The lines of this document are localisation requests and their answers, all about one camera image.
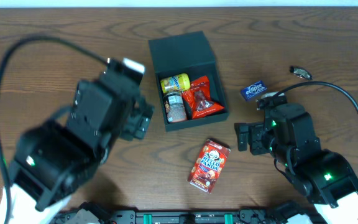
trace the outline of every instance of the tabletop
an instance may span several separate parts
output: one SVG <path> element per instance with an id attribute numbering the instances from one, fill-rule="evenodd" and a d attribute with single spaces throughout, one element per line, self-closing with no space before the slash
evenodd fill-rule
<path id="1" fill-rule="evenodd" d="M 198 30 L 216 56 L 230 116 L 167 133 L 147 41 Z M 237 150 L 233 124 L 263 119 L 255 102 L 245 102 L 239 91 L 259 80 L 270 91 L 303 82 L 288 71 L 290 65 L 299 65 L 315 80 L 343 87 L 358 102 L 358 8 L 0 9 L 0 59 L 12 43 L 29 34 L 54 35 L 103 57 L 144 64 L 140 89 L 156 106 L 145 139 L 118 140 L 107 163 L 73 194 L 67 208 L 92 201 L 108 209 L 238 209 L 287 200 L 309 207 L 275 170 L 270 155 Z M 30 44 L 18 51 L 7 68 L 0 100 L 7 162 L 21 133 L 71 103 L 79 79 L 97 78 L 103 70 L 56 44 Z M 302 87 L 287 96 L 310 113 L 322 147 L 342 154 L 358 176 L 358 117 L 351 103 L 321 86 Z M 212 194 L 186 181 L 207 138 L 232 149 Z"/>

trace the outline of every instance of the box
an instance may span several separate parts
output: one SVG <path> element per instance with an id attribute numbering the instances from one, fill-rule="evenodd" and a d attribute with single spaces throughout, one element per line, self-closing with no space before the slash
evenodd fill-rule
<path id="1" fill-rule="evenodd" d="M 229 116 L 223 86 L 216 68 L 216 60 L 203 32 L 176 35 L 162 39 L 149 40 L 150 51 L 155 70 L 158 94 L 166 131 L 191 128 L 204 124 L 224 121 Z M 163 93 L 160 80 L 181 73 L 188 74 L 190 81 L 206 75 L 209 79 L 211 98 L 224 106 L 222 111 L 200 119 L 191 119 L 191 108 L 185 102 L 189 120 L 168 123 L 163 106 Z"/>

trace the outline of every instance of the blue candy wrapper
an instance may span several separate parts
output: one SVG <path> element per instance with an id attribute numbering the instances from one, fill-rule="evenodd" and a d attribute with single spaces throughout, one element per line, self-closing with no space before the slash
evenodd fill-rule
<path id="1" fill-rule="evenodd" d="M 252 97 L 258 95 L 259 93 L 262 93 L 263 91 L 267 90 L 265 84 L 260 80 L 259 82 L 256 82 L 243 90 L 241 90 L 241 95 L 248 101 Z"/>

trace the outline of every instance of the black box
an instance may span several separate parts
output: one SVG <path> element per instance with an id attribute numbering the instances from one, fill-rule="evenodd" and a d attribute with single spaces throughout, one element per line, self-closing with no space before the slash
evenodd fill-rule
<path id="1" fill-rule="evenodd" d="M 190 128 L 227 119 L 229 111 L 223 86 L 216 68 L 216 60 L 208 40 L 202 31 L 149 40 L 149 46 L 166 131 Z M 204 118 L 190 119 L 191 108 L 183 100 L 189 120 L 168 123 L 162 100 L 163 93 L 160 80 L 181 73 L 188 74 L 190 81 L 206 75 L 209 79 L 212 100 L 224 106 L 224 109 Z"/>

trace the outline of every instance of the yellow can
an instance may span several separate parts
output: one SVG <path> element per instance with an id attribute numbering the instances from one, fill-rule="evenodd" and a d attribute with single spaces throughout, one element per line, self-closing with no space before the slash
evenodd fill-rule
<path id="1" fill-rule="evenodd" d="M 190 89 L 191 86 L 189 76 L 185 73 L 174 75 L 169 78 L 164 78 L 160 81 L 160 83 L 161 83 L 162 92 L 164 94 L 172 90 L 177 90 L 177 91 L 188 90 Z"/>

